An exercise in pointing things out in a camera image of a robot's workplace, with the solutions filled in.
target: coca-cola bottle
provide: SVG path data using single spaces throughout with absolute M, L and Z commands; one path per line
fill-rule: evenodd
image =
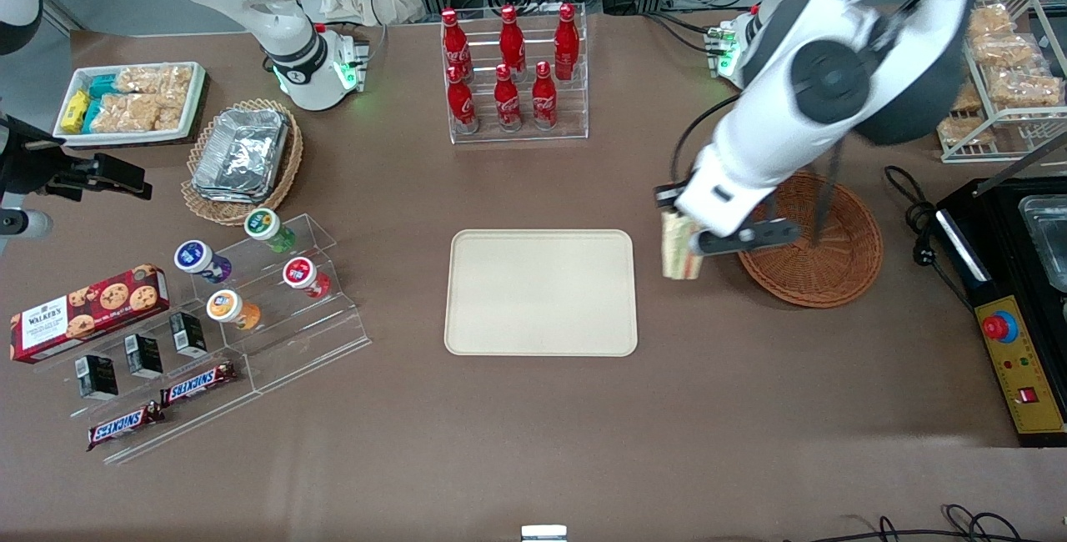
M 496 117 L 504 131 L 519 131 L 523 127 L 523 116 L 519 110 L 519 90 L 511 81 L 511 68 L 507 64 L 496 65 Z
M 471 47 L 467 45 L 466 33 L 460 29 L 459 18 L 456 10 L 441 11 L 441 21 L 445 25 L 445 59 L 447 66 L 458 67 L 463 81 L 468 82 L 474 78 L 474 64 L 471 63 Z
M 556 78 L 571 81 L 578 63 L 578 29 L 574 25 L 574 5 L 563 2 L 559 6 L 559 26 L 556 27 Z
M 537 81 L 534 82 L 534 125 L 548 131 L 556 127 L 556 83 L 552 81 L 552 67 L 547 60 L 537 63 Z
M 500 29 L 500 55 L 504 64 L 511 68 L 514 81 L 522 82 L 526 79 L 526 39 L 516 22 L 519 13 L 515 6 L 504 5 L 500 18 L 504 20 L 504 29 Z
M 463 75 L 459 67 L 447 68 L 448 75 L 448 108 L 456 117 L 456 132 L 458 134 L 473 134 L 478 130 L 478 116 L 474 113 L 474 98 L 471 89 L 463 82 Z

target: beige tray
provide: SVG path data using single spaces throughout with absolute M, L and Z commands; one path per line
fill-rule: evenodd
M 637 348 L 624 230 L 466 229 L 452 239 L 452 354 L 626 356 Z

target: aluminum foil container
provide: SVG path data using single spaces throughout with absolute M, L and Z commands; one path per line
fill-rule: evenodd
M 274 190 L 288 131 L 288 121 L 276 110 L 225 110 L 204 144 L 193 189 L 209 201 L 266 201 Z

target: black machine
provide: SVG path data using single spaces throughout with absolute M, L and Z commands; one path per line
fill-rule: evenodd
M 974 180 L 937 204 L 1019 443 L 1067 446 L 1067 177 Z

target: yellow control panel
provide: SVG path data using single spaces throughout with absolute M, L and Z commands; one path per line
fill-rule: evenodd
M 1015 297 L 1006 296 L 975 307 L 974 314 L 1016 431 L 1021 434 L 1067 431 Z

